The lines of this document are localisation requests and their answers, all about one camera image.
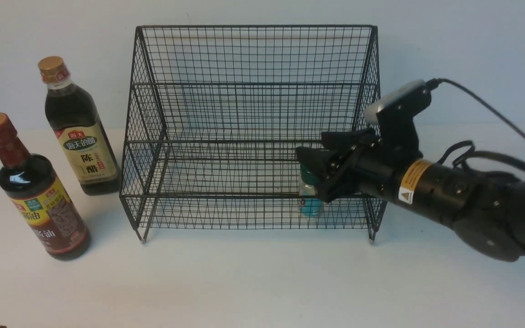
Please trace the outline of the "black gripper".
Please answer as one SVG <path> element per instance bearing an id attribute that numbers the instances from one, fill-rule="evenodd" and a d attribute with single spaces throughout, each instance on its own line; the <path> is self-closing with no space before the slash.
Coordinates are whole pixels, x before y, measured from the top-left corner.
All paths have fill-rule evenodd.
<path id="1" fill-rule="evenodd" d="M 395 204 L 412 204 L 422 175 L 432 162 L 421 158 L 390 160 L 372 128 L 349 132 L 322 132 L 325 149 L 297 147 L 296 158 L 304 182 L 322 201 L 350 197 L 358 192 Z"/>

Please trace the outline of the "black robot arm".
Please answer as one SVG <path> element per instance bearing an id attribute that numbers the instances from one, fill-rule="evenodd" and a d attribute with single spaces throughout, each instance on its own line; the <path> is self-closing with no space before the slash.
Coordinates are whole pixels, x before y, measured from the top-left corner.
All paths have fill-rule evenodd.
<path id="1" fill-rule="evenodd" d="M 418 141 L 393 147 L 371 128 L 323 132 L 321 149 L 298 147 L 325 203 L 358 192 L 448 227 L 469 247 L 505 262 L 525 256 L 525 162 L 454 144 L 423 159 Z"/>

